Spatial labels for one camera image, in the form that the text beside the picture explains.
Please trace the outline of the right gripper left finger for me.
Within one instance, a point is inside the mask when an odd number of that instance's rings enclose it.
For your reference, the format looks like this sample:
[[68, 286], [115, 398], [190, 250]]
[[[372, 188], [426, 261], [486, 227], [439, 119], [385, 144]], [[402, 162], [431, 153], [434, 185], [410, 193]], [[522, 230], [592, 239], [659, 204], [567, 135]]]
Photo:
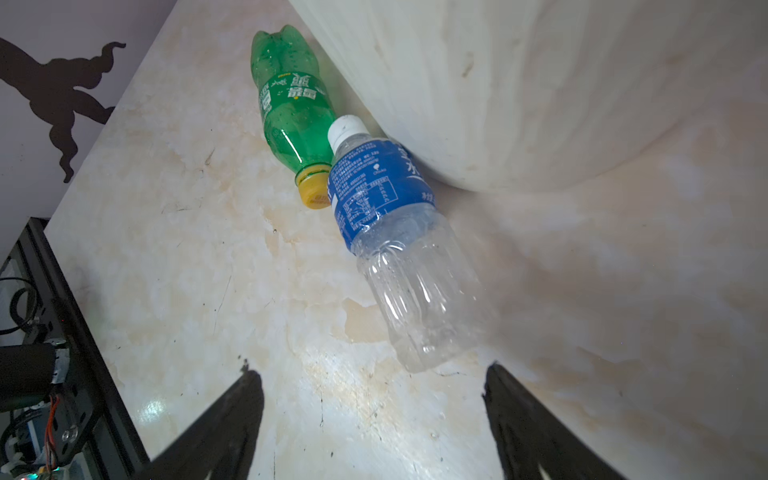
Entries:
[[247, 370], [136, 479], [246, 479], [258, 440], [264, 392]]

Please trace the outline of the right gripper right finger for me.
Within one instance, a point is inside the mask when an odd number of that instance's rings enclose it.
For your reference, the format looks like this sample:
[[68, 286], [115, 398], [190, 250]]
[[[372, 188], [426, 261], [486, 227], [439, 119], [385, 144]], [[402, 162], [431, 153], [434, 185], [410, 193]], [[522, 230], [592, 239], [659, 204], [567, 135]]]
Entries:
[[520, 381], [495, 362], [483, 400], [506, 479], [621, 479]]

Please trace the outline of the green bottle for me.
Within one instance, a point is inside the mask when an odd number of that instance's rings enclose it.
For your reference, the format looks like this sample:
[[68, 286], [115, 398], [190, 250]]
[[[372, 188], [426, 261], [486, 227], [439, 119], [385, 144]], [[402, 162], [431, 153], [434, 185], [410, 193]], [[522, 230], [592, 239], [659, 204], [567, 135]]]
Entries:
[[260, 31], [252, 41], [250, 69], [273, 155], [294, 174], [305, 207], [329, 206], [334, 154], [327, 134], [336, 114], [314, 51], [290, 25], [276, 33]]

